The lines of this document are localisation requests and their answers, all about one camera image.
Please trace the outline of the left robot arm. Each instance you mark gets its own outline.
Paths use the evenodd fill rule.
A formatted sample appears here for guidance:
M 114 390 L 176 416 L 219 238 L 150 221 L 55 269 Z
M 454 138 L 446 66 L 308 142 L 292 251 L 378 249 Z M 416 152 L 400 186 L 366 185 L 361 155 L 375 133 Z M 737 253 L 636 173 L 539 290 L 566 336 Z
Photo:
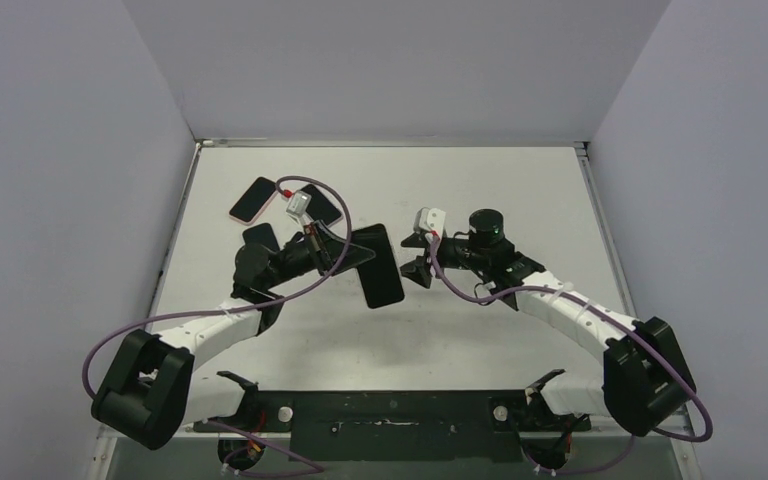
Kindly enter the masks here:
M 378 257 L 369 236 L 342 238 L 320 221 L 281 250 L 245 243 L 235 256 L 232 292 L 220 307 L 182 312 L 184 324 L 158 333 L 140 324 L 120 330 L 123 340 L 90 393 L 91 416 L 151 450 L 189 423 L 221 418 L 233 430 L 250 428 L 259 405 L 247 393 L 255 384 L 230 372 L 199 377 L 197 370 L 276 323 L 289 299 L 274 287 L 310 272 L 327 279 Z

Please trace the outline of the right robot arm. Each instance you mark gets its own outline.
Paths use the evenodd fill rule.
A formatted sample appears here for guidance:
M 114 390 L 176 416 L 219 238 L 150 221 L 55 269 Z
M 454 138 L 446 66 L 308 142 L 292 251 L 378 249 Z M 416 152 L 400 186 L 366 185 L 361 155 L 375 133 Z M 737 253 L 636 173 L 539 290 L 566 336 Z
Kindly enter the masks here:
M 691 402 L 707 424 L 697 439 L 708 438 L 710 415 L 666 321 L 618 313 L 576 291 L 516 249 L 497 210 L 473 212 L 465 233 L 447 234 L 445 220 L 437 208 L 417 212 L 413 231 L 401 244 L 422 253 L 401 266 L 404 278 L 424 288 L 438 279 L 472 304 L 502 303 L 544 322 L 601 366 L 595 377 L 558 369 L 528 386 L 525 414 L 532 425 L 548 429 L 567 415 L 601 416 L 643 437 L 659 432 L 668 417 Z

